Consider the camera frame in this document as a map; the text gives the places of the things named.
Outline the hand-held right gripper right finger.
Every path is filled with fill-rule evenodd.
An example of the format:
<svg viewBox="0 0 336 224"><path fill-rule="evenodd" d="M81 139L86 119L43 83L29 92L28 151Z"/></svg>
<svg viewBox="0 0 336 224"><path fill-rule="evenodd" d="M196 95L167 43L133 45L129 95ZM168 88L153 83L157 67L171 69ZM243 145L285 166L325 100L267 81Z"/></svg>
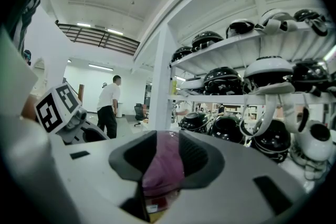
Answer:
<svg viewBox="0 0 336 224"><path fill-rule="evenodd" d="M184 141L204 149L208 162L184 179L159 224L279 224L306 196L296 179L257 150L180 131Z"/></svg>

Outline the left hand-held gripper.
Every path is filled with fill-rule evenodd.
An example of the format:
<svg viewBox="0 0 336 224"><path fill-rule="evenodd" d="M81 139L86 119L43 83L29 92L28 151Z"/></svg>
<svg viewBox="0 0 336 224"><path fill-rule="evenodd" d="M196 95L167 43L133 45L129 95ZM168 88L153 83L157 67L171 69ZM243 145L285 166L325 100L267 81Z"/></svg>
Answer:
<svg viewBox="0 0 336 224"><path fill-rule="evenodd" d="M67 82L50 88L34 104L34 109L45 131L61 136L65 144L74 142L79 130L78 138L84 143L110 139L96 125L85 122L87 111Z"/></svg>

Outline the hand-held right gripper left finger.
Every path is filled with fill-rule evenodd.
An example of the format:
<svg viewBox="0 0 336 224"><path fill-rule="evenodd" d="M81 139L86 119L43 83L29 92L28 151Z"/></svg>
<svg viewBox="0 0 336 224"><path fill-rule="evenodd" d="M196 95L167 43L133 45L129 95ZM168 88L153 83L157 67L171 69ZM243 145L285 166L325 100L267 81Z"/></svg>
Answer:
<svg viewBox="0 0 336 224"><path fill-rule="evenodd" d="M156 131L75 145L51 135L50 142L75 222L150 221L142 178L156 153Z"/></svg>

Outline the dark red rice cooker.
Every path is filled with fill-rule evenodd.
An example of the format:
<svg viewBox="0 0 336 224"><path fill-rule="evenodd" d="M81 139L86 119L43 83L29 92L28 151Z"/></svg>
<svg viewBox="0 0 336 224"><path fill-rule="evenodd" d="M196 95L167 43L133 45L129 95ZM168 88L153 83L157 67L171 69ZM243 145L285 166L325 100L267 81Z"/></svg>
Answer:
<svg viewBox="0 0 336 224"><path fill-rule="evenodd" d="M150 223L158 221L177 200L184 177L179 154L179 133L158 131L156 153L142 179Z"/></svg>

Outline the person's left forearm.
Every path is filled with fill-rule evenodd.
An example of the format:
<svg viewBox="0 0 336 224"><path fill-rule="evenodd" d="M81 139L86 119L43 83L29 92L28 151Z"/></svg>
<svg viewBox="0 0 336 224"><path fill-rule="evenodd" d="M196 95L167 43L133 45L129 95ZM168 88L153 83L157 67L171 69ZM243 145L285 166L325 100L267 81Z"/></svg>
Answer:
<svg viewBox="0 0 336 224"><path fill-rule="evenodd" d="M21 112L21 116L30 119L32 121L38 122L34 105L37 102L35 95L30 94L24 104L24 107Z"/></svg>

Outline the black office chair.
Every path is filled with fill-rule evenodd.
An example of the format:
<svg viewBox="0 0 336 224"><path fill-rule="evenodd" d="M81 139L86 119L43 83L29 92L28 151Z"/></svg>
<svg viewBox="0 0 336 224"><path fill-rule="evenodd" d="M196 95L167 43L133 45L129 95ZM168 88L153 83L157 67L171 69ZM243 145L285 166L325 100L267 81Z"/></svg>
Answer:
<svg viewBox="0 0 336 224"><path fill-rule="evenodd" d="M134 106L134 110L135 110L135 119L137 121L137 123L134 124L134 126L140 125L141 121L148 119L148 114L143 111L143 105L142 104L137 103Z"/></svg>

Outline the mezzanine railing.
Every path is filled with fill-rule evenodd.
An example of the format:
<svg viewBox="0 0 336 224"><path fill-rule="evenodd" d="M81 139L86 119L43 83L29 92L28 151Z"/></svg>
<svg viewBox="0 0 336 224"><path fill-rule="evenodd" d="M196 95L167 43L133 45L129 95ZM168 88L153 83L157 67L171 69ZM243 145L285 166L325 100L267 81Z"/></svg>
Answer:
<svg viewBox="0 0 336 224"><path fill-rule="evenodd" d="M55 21L55 24L71 42L110 49L129 56L134 56L140 44L134 39L99 28L63 24L58 20Z"/></svg>

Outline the collection of black white helmets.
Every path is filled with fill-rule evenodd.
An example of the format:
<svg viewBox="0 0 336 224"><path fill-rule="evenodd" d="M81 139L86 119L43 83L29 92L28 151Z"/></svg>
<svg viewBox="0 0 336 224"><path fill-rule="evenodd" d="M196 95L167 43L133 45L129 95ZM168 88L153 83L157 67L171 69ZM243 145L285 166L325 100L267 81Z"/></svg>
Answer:
<svg viewBox="0 0 336 224"><path fill-rule="evenodd" d="M304 108L302 120L296 121L291 82L293 68L280 56L264 56L251 63L243 76L229 67L211 70L202 79L207 95L264 95L266 111L252 132L244 119L219 117L211 126L211 136L249 145L276 163L287 157L300 167L302 176L315 181L327 172L332 154L329 130L320 122L309 119Z"/></svg>

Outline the green striped jersey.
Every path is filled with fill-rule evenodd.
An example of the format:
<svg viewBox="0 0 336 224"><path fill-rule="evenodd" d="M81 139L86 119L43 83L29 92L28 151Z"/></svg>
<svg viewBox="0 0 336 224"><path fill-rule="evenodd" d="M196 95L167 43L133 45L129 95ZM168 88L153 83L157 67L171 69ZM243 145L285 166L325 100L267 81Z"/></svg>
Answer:
<svg viewBox="0 0 336 224"><path fill-rule="evenodd" d="M17 51L23 55L27 28L32 22L40 0L12 0L11 4L4 27Z"/></svg>

